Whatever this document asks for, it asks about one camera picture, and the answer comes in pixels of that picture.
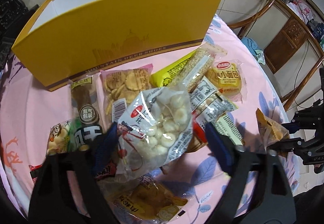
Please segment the brown paper snack bag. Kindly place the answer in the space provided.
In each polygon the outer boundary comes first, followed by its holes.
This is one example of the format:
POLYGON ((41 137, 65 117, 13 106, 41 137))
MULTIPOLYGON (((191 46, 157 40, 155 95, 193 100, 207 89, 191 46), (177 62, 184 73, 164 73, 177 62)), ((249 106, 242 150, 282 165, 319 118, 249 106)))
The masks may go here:
POLYGON ((257 109, 256 119, 261 137, 261 142, 266 150, 270 145, 281 140, 289 139, 290 135, 287 129, 276 121, 266 117, 260 109, 257 109))

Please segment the yellow orange snack packet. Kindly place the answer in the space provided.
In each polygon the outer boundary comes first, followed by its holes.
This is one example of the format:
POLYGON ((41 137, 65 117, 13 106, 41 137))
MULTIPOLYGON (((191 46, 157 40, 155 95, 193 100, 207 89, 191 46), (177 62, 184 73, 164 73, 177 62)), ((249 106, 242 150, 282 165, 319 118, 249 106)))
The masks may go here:
POLYGON ((188 204, 150 175, 138 178, 138 185, 117 193, 111 202, 123 212, 141 221, 167 223, 188 204))

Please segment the small bread yellow packet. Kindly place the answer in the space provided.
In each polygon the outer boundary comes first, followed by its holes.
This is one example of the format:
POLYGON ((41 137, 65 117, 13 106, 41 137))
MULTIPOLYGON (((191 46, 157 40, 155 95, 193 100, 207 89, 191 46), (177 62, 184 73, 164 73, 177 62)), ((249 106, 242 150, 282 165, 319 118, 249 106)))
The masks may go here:
POLYGON ((239 60, 218 60, 208 69, 205 76, 225 97, 233 102, 247 98, 247 84, 239 60))

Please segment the white label snack packet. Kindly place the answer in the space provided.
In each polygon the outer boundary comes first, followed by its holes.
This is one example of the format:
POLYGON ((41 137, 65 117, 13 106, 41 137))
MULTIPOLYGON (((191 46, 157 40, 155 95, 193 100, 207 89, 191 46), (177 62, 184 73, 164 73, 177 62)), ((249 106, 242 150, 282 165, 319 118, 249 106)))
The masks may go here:
POLYGON ((193 131, 198 138, 206 142, 205 127, 215 123, 219 117, 238 109, 232 101, 222 95, 205 76, 190 95, 193 115, 193 131))

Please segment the brown tofu stick packet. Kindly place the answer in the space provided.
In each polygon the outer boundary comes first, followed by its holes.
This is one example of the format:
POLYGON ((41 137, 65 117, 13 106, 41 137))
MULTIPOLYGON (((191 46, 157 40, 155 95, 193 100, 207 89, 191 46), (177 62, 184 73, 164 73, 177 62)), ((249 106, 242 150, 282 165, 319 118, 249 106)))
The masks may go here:
POLYGON ((86 150, 95 138, 103 134, 100 114, 97 78, 86 76, 70 84, 72 122, 70 134, 76 149, 86 150))

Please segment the white balls snack bag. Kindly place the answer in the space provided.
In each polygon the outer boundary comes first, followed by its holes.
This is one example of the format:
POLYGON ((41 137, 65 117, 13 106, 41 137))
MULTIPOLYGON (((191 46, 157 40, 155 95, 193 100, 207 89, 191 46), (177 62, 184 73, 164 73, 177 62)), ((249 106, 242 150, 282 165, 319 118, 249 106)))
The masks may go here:
POLYGON ((127 182, 186 152, 193 137, 190 95, 184 85, 142 91, 117 123, 116 176, 127 182))

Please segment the red snack packet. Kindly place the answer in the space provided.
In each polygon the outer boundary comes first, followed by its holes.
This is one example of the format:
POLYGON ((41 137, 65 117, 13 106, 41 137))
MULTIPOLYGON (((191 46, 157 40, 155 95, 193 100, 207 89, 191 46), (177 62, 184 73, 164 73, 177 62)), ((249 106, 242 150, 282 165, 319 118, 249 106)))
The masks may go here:
POLYGON ((37 181, 37 177, 39 175, 39 171, 41 170, 41 167, 42 167, 42 164, 37 165, 37 166, 29 165, 30 176, 33 181, 33 184, 35 184, 37 181))

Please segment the cartoon green snack packet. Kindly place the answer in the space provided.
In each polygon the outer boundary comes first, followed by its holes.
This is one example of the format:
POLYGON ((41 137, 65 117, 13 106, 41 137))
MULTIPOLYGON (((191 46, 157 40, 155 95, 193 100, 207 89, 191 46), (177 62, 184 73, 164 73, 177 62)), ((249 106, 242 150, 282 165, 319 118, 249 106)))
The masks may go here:
POLYGON ((70 129, 70 120, 58 123, 50 129, 46 156, 68 153, 75 150, 75 141, 70 129))

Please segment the pink floral tablecloth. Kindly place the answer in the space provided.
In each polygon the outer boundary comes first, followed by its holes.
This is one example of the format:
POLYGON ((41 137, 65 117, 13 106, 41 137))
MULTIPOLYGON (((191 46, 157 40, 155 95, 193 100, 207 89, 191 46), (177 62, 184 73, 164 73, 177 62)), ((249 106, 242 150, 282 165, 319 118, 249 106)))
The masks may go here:
MULTIPOLYGON (((245 98, 228 114, 247 149, 263 149, 255 112, 261 110, 276 122, 288 120, 271 82, 245 45, 218 16, 214 16, 205 41, 227 51, 226 61, 239 61, 245 78, 245 98)), ((33 189, 30 167, 46 154, 52 126, 71 118, 70 88, 46 91, 16 56, 11 56, 2 76, 1 180, 11 202, 27 212, 33 189)), ((184 214, 174 223, 203 223, 225 191, 229 176, 223 173, 208 147, 184 155, 166 175, 153 175, 172 191, 190 197, 184 214)))

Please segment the blue cloth on chair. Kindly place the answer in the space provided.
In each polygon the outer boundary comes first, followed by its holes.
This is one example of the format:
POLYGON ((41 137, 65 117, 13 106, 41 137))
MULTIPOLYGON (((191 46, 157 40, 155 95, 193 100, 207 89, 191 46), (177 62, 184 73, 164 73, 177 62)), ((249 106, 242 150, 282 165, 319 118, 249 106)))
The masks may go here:
POLYGON ((250 38, 243 37, 241 42, 247 47, 248 51, 256 59, 256 61, 262 65, 266 64, 264 51, 257 45, 257 43, 250 38))

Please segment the sesame bar clear wrapper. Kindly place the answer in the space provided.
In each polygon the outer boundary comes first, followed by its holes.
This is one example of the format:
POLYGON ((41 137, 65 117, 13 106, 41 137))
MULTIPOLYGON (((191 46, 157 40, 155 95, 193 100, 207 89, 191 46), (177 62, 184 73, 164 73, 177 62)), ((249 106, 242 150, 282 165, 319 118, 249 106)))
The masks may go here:
POLYGON ((183 69, 176 74, 169 87, 183 85, 188 93, 191 93, 207 73, 215 59, 227 55, 227 50, 219 45, 205 43, 199 46, 184 65, 183 69))

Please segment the yellow green long packet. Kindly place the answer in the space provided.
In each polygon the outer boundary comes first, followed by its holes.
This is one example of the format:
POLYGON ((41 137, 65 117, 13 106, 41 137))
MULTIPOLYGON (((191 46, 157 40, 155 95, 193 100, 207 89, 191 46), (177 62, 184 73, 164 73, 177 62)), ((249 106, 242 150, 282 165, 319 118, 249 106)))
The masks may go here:
POLYGON ((165 87, 172 82, 174 77, 182 71, 190 58, 195 54, 195 50, 173 62, 172 64, 162 68, 161 70, 151 74, 150 84, 153 87, 165 87))

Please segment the yellow cardboard shoe box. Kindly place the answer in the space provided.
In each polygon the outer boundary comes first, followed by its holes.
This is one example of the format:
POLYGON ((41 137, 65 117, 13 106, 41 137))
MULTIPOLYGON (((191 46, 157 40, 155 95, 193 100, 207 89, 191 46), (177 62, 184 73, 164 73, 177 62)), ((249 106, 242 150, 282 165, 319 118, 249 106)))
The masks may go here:
POLYGON ((49 91, 82 75, 202 43, 221 0, 47 0, 12 51, 49 91))

